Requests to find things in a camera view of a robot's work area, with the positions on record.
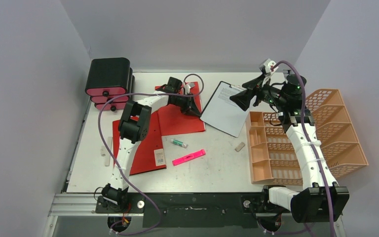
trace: white label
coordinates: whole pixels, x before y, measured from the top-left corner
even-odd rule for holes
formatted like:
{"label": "white label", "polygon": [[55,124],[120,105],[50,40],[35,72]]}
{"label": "white label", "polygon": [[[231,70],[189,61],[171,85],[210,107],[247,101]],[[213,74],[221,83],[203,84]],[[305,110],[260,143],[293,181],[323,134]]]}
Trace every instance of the white label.
{"label": "white label", "polygon": [[156,166],[166,165],[163,149],[154,150],[154,161],[156,162]]}

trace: white object on table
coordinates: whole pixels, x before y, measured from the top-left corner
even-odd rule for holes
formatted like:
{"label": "white object on table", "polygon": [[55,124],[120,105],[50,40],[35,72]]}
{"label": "white object on table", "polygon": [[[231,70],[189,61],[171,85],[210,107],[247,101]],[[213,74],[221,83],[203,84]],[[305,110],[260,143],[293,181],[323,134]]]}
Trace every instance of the white object on table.
{"label": "white object on table", "polygon": [[[200,95],[202,101],[208,101],[220,81],[234,85],[254,79],[258,73],[198,73],[205,82],[205,88]],[[183,80],[188,73],[135,73],[135,92],[151,93],[156,85],[168,82],[169,77]],[[275,73],[273,81],[282,82],[282,73]],[[198,81],[191,76],[187,82]],[[251,111],[272,112],[268,105],[261,103],[251,107]],[[93,193],[97,187],[105,186],[111,175],[111,167],[101,162],[100,148],[103,145],[98,133],[99,111],[91,106],[83,126],[76,155],[68,193]],[[101,117],[101,129],[105,138],[113,135],[113,121],[121,118],[122,111],[105,111]],[[185,141],[188,148],[173,145],[170,140],[175,138]],[[205,132],[181,134],[162,137],[165,152],[166,169],[146,172],[130,176],[130,181],[143,192],[260,192],[262,185],[251,184],[249,172],[249,156],[247,149],[236,153],[234,147],[239,143],[247,144],[246,129],[238,138],[231,137],[211,126],[206,126]],[[188,153],[204,149],[206,155],[181,165],[173,166],[172,160]]]}
{"label": "white object on table", "polygon": [[221,81],[206,104],[200,119],[218,130],[238,137],[249,110],[243,111],[230,100],[230,96],[243,90],[241,87]]}

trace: beige plastic basket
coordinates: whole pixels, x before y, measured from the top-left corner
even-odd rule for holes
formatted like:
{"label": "beige plastic basket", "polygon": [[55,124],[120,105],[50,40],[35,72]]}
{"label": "beige plastic basket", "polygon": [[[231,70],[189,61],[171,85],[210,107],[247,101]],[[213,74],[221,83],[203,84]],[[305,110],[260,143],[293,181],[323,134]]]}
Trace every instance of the beige plastic basket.
{"label": "beige plastic basket", "polygon": [[[306,105],[316,122],[322,153],[335,178],[368,165],[338,90],[321,89]],[[275,113],[250,112],[246,119],[251,181],[254,184],[302,185],[302,174],[290,140]]]}

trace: gray wall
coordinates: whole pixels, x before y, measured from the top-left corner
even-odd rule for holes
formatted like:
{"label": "gray wall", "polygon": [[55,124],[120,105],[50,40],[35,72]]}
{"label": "gray wall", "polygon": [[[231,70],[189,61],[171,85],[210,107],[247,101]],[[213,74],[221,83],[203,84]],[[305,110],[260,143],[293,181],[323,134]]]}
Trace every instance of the gray wall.
{"label": "gray wall", "polygon": [[58,0],[0,0],[0,236],[41,236],[87,98],[90,59]]}
{"label": "gray wall", "polygon": [[295,62],[329,0],[61,0],[91,58],[133,69],[258,71]]}
{"label": "gray wall", "polygon": [[306,89],[339,88],[369,167],[341,180],[351,192],[348,236],[379,236],[379,1],[332,0],[296,66]]}

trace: white table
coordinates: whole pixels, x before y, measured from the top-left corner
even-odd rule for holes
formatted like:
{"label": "white table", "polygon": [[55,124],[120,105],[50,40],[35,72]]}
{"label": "white table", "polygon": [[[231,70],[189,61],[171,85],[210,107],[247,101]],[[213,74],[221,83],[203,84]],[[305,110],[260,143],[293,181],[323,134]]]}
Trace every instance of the white table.
{"label": "white table", "polygon": [[[152,93],[156,85],[167,83],[169,77],[183,80],[188,73],[135,73],[135,92]],[[198,73],[205,82],[201,94],[202,105],[205,106],[221,80],[231,84],[242,83],[259,76],[259,73]],[[273,81],[282,82],[282,73],[276,73]],[[191,76],[188,81],[198,81]],[[253,111],[272,112],[269,106],[261,103],[251,107]],[[91,105],[86,122],[83,126],[79,145],[70,171],[68,193],[93,193],[97,187],[105,186],[112,171],[112,163],[104,166],[100,149],[102,141],[98,133],[98,110]],[[121,118],[122,111],[103,112],[102,131],[105,137],[112,136],[112,121]],[[176,138],[187,143],[187,149],[170,143]],[[151,171],[130,176],[130,181],[143,192],[260,192],[262,185],[253,185],[250,181],[249,158],[246,147],[240,152],[234,148],[240,143],[247,144],[246,128],[243,127],[238,138],[227,135],[206,124],[205,132],[162,137],[166,158],[166,169]],[[206,155],[189,162],[173,166],[172,160],[189,153],[205,149]]]}

